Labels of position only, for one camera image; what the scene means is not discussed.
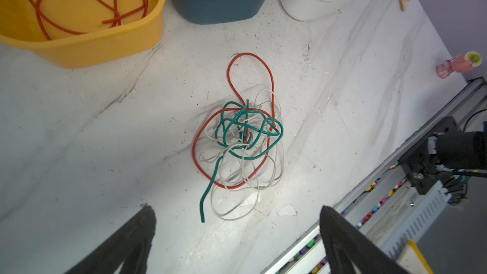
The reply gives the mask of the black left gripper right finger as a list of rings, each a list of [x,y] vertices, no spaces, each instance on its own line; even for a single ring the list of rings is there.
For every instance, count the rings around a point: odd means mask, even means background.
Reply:
[[[320,212],[320,234],[331,273],[407,273],[326,205]]]

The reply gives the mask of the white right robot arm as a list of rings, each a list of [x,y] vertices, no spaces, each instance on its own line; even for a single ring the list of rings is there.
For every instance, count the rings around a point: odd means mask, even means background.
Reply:
[[[452,117],[399,159],[408,180],[420,194],[430,188],[424,180],[447,176],[486,177],[486,132],[459,131]],[[320,234],[332,273],[406,273],[392,258],[347,222],[335,209],[323,206]]]

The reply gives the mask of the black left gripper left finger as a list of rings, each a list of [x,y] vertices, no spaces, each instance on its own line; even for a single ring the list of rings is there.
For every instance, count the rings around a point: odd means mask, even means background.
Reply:
[[[156,223],[152,207],[143,205],[140,211],[68,273],[146,273]]]

